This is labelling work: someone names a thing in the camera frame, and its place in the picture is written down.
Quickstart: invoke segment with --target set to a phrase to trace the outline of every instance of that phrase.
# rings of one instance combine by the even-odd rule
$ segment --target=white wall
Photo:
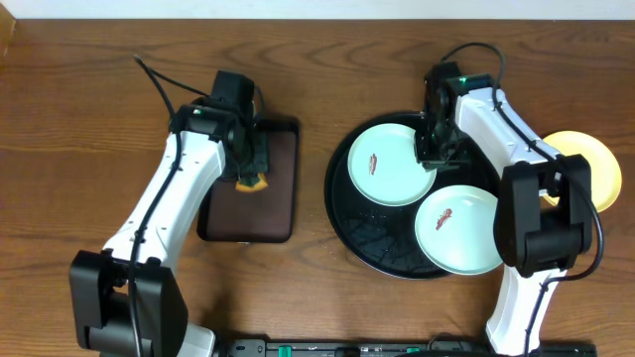
[[[0,2],[17,19],[635,19],[635,0],[0,0]]]

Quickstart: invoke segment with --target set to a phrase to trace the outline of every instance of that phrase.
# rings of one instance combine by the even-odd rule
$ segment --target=yellow bowl
[[[598,212],[608,208],[622,187],[622,172],[617,159],[599,140],[590,135],[564,131],[554,133],[544,141],[558,149],[563,155],[581,154],[591,166],[591,200]],[[545,196],[548,203],[558,204],[557,197]]]

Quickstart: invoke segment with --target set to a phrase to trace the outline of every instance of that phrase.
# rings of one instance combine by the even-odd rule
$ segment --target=red sticker
[[[439,218],[439,220],[437,221],[437,230],[440,230],[441,227],[444,226],[444,223],[449,220],[450,217],[452,217],[452,210],[448,208],[444,211],[444,214],[442,214],[441,218]]]
[[[377,157],[373,154],[370,157],[370,162],[368,163],[368,173],[375,175],[375,169],[377,169]]]

